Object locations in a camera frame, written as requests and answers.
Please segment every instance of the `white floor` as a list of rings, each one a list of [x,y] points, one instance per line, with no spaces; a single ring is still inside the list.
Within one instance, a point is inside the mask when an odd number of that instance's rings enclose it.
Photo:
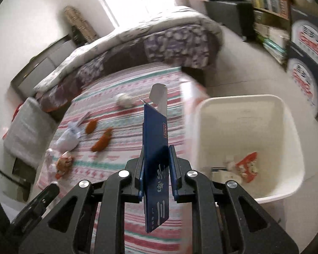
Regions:
[[[300,89],[262,46],[242,42],[226,27],[223,31],[216,72],[207,73],[208,94],[273,94],[286,102],[295,120],[306,174],[303,186],[283,205],[286,231],[302,251],[318,232],[318,121]]]

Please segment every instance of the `red wrapper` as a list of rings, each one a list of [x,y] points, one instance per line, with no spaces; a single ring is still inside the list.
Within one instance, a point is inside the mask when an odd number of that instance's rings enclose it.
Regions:
[[[251,182],[257,176],[256,169],[257,152],[248,154],[243,160],[236,163],[236,168],[239,171],[241,177],[246,182]]]
[[[62,154],[56,164],[57,172],[55,174],[55,178],[60,179],[64,174],[66,174],[70,170],[73,161],[74,157],[69,151]]]

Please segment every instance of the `striped bedsheet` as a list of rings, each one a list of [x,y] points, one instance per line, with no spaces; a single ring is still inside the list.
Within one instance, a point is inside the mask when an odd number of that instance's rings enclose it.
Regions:
[[[142,147],[143,104],[139,100],[131,109],[116,106],[115,96],[119,93],[137,95],[149,102],[149,93],[155,83],[163,83],[168,90],[167,125],[169,144],[174,144],[177,154],[184,154],[184,116],[180,92],[180,67],[163,69],[149,68],[138,71],[118,72],[105,77],[86,89],[72,101],[61,121],[50,148],[67,129],[69,121],[76,121],[87,112],[89,117],[79,126],[84,129],[91,119],[99,119],[95,131],[84,134],[79,145],[72,151],[75,161],[67,175],[59,180],[60,194],[64,196],[80,180],[92,183],[107,179],[111,174],[124,169],[129,159],[140,155]],[[92,153],[90,148],[104,130],[113,127],[113,139],[106,150]],[[49,184],[45,163],[37,185],[43,189]],[[152,233],[145,232],[143,203],[125,206],[126,253],[179,253],[181,241],[181,209],[173,201],[170,192],[170,218]]]

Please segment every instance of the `food wrapper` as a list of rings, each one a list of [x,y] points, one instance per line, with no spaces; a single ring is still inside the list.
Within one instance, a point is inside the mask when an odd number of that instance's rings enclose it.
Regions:
[[[258,174],[257,169],[257,152],[248,154],[243,160],[236,163],[236,168],[239,171],[241,177],[247,183],[254,180]]]
[[[74,161],[74,157],[70,152],[65,152],[60,156],[56,163],[53,163],[53,156],[57,156],[60,153],[54,149],[47,149],[46,151],[46,167],[48,170],[48,182],[53,183],[66,174]]]
[[[67,130],[55,142],[55,149],[57,149],[60,153],[72,151],[79,144],[79,139],[83,133],[83,131],[79,128],[79,125],[88,116],[89,112],[83,115],[77,122],[69,121],[67,123]]]

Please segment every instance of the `dark cable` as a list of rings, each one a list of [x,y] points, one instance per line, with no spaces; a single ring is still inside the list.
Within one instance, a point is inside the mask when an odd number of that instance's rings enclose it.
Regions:
[[[9,179],[11,182],[13,182],[14,184],[22,187],[23,189],[26,189],[26,190],[30,190],[29,187],[27,187],[26,185],[18,182],[18,181],[15,181],[14,179],[12,179],[10,176],[6,175],[3,171],[0,170],[0,174],[3,175],[6,179]]]

